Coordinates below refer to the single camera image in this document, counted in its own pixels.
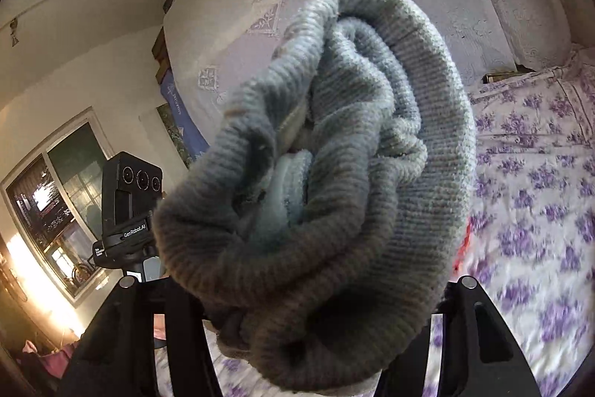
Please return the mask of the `glass door cabinet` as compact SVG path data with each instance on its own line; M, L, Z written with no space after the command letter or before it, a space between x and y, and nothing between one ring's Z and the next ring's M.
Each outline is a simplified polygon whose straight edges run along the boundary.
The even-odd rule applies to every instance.
M102 233L102 175L114 154L94 110L54 130L1 182L1 195L35 262L79 306L106 274L92 262Z

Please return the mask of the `blue hanging cloth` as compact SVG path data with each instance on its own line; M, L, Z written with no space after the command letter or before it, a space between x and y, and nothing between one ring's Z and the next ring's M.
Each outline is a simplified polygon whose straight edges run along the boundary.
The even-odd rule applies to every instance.
M180 142L184 145L187 152L187 160L192 165L197 159L204 155L209 149L209 143L204 138L201 131L194 125L184 101L181 99L174 82L173 72L168 68L160 85L160 91L170 106L173 114L173 122L177 127Z

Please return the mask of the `grey sweatpants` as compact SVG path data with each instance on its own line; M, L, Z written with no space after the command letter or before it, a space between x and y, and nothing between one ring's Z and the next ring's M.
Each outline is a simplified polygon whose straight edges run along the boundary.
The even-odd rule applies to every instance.
M334 64L273 146L213 145L153 219L171 277L220 351L285 391L348 394L384 370L439 302L470 212L472 148L399 131L421 118L378 37L341 27Z

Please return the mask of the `purple floral bedsheet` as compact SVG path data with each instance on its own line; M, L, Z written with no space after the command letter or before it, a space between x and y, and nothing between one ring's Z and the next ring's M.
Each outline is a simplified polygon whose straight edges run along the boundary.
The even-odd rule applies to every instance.
M479 280L541 394L554 396L592 347L592 60L577 51L556 70L465 93L475 174L448 282L465 272Z

